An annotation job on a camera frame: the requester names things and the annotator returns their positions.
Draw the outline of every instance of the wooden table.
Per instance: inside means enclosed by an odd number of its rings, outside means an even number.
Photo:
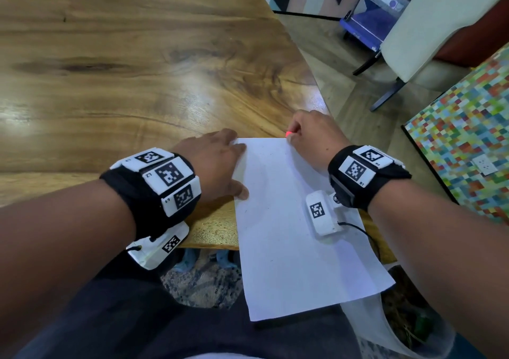
[[[0,205],[93,180],[119,158],[229,127],[282,137],[327,112],[265,0],[0,0]],[[186,247],[238,248],[231,198]]]

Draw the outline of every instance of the hand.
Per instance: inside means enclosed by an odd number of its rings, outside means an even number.
[[[200,178],[200,201],[208,202],[224,195],[241,200],[249,197],[247,188],[232,179],[237,161],[246,150],[245,144],[231,144],[236,138],[235,131],[225,128],[199,138],[184,139],[171,150],[194,167],[194,173]]]
[[[289,143],[318,171],[327,170],[334,155],[352,144],[333,118],[318,111],[295,112],[287,130],[294,132]]]

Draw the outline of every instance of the white sheet of paper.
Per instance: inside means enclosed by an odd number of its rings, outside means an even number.
[[[249,189],[235,200],[242,280],[251,321],[272,319],[379,293],[394,280],[358,229],[318,236],[306,195],[332,193],[283,138],[240,138],[247,150],[234,179]],[[356,209],[347,222],[364,228]]]

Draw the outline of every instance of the cable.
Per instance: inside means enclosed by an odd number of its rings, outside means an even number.
[[[375,245],[375,248],[377,250],[376,255],[377,255],[378,261],[380,261],[380,262],[382,261],[380,259],[380,247],[378,246],[378,242],[373,237],[371,237],[364,229],[358,227],[357,225],[354,225],[353,223],[349,223],[349,222],[338,222],[337,224],[339,226],[348,225],[348,226],[354,227],[357,230],[360,230],[362,233],[366,234],[369,237],[369,239],[373,242],[373,244]]]
[[[142,250],[142,246],[141,245],[132,246],[130,248],[127,248],[126,252],[130,252],[131,250]]]

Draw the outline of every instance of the chair leg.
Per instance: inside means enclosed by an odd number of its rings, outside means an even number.
[[[375,111],[376,109],[378,109],[382,104],[384,104],[387,100],[389,100],[390,98],[392,98],[396,92],[398,92],[401,88],[403,88],[403,86],[405,85],[406,83],[401,80],[400,78],[397,78],[396,79],[396,82],[392,85],[392,87],[390,88],[390,90],[388,90],[387,92],[385,92],[385,95],[382,96],[381,98],[379,98],[377,100],[377,102],[375,104],[373,104],[370,108],[370,111],[373,112]]]
[[[372,66],[375,62],[377,62],[381,55],[382,55],[382,52],[380,52],[380,51],[375,52],[375,54],[372,55],[363,65],[361,65],[359,68],[354,70],[352,74],[354,76],[360,75],[362,72],[364,72],[370,66]]]

